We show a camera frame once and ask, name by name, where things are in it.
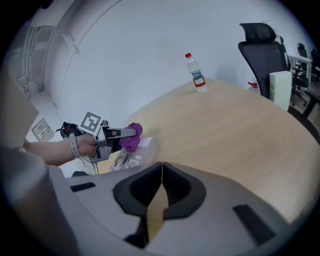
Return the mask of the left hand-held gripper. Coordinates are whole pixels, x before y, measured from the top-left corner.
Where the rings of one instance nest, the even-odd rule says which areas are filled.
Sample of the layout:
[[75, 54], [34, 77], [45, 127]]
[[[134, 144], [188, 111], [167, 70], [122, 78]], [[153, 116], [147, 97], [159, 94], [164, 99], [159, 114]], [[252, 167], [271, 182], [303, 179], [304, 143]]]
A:
[[83, 132], [93, 135], [96, 141], [95, 153], [90, 158], [93, 162], [106, 161], [117, 151], [118, 144], [113, 139], [135, 137], [137, 131], [132, 128], [110, 128], [102, 115], [87, 111], [79, 125]]

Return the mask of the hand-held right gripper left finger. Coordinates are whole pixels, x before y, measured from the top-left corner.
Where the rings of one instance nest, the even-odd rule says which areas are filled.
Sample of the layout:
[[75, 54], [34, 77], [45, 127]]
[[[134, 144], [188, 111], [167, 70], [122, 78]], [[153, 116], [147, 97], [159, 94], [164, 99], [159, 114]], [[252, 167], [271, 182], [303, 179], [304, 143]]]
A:
[[151, 256], [147, 208], [162, 176], [161, 163], [66, 178], [49, 168], [54, 205], [63, 215], [67, 256]]

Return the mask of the person's left hand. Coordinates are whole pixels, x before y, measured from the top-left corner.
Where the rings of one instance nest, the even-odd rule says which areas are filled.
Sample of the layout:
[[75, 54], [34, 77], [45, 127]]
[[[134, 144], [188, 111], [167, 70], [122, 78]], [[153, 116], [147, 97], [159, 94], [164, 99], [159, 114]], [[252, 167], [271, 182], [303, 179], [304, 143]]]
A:
[[92, 134], [86, 133], [80, 136], [77, 136], [77, 145], [78, 150], [81, 156], [95, 156], [96, 155], [96, 146], [97, 141], [95, 140]]

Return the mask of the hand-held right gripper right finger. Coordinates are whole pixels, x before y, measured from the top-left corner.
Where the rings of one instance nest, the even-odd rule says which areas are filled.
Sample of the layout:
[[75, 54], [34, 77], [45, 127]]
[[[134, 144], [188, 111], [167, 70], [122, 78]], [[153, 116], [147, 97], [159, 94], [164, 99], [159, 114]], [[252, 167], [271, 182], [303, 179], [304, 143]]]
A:
[[266, 201], [238, 182], [165, 162], [168, 198], [163, 225], [149, 243], [161, 256], [235, 256], [272, 240], [288, 224]]

